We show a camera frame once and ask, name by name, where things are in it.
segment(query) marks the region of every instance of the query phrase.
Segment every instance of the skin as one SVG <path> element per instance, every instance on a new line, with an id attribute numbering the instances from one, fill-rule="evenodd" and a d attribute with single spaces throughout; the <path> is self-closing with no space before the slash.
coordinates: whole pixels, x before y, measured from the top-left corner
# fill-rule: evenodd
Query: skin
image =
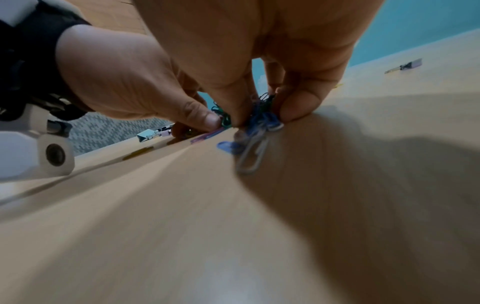
<path id="1" fill-rule="evenodd" d="M 219 117 L 158 42 L 140 34 L 78 25 L 66 30 L 55 51 L 70 89 L 90 108 L 118 119 L 166 118 L 181 135 L 190 126 L 212 131 Z"/>
<path id="2" fill-rule="evenodd" d="M 341 79 L 383 0 L 134 0 L 181 70 L 232 116 L 251 113 L 252 59 L 262 58 L 273 110 L 289 122 Z"/>

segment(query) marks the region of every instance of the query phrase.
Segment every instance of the black wrist strap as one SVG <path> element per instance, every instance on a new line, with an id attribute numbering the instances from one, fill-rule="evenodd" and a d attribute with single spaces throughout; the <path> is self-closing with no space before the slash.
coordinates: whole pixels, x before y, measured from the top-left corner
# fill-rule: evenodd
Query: black wrist strap
<path id="1" fill-rule="evenodd" d="M 75 25 L 90 25 L 75 13 L 39 1 L 36 10 L 15 28 L 15 51 L 25 61 L 21 78 L 30 92 L 54 94 L 74 106 L 51 113 L 60 119 L 73 120 L 92 112 L 68 87 L 57 68 L 57 42 L 62 33 Z"/>

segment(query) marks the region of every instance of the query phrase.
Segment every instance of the teal wall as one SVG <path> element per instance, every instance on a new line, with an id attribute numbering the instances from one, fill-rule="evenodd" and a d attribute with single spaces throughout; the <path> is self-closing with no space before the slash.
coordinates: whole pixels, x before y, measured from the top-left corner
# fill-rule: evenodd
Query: teal wall
<path id="1" fill-rule="evenodd" d="M 387 0 L 360 38 L 349 66 L 477 28 L 480 0 Z M 254 60 L 252 69 L 258 93 L 262 94 L 267 91 L 262 61 Z M 207 103 L 209 108 L 213 104 L 208 96 Z"/>

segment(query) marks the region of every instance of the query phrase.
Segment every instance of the silver paper clip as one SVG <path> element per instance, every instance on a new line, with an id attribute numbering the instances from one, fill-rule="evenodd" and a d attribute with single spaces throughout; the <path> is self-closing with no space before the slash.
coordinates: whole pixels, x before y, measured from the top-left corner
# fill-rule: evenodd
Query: silver paper clip
<path id="1" fill-rule="evenodd" d="M 241 154 L 238 162 L 236 164 L 236 171 L 239 174 L 251 174 L 254 173 L 259 167 L 262 162 L 262 159 L 265 155 L 265 151 L 267 150 L 267 145 L 269 143 L 269 139 L 265 137 L 265 129 L 260 128 L 260 130 L 250 138 L 245 150 Z M 250 154 L 250 150 L 258 144 L 257 148 L 255 149 L 256 160 L 255 163 L 251 167 L 244 167 L 244 163 L 247 157 Z"/>

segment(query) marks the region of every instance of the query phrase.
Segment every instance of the wooden table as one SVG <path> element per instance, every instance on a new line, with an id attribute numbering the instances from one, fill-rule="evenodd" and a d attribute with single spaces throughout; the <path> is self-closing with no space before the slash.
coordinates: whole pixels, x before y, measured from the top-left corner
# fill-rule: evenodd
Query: wooden table
<path id="1" fill-rule="evenodd" d="M 138 146 L 104 150 L 4 195 L 0 302 L 479 302 L 472 35 L 353 68 L 314 114 L 269 134 L 251 176 L 216 148 L 230 129 L 126 161 Z M 382 75 L 418 54 L 423 67 Z"/>

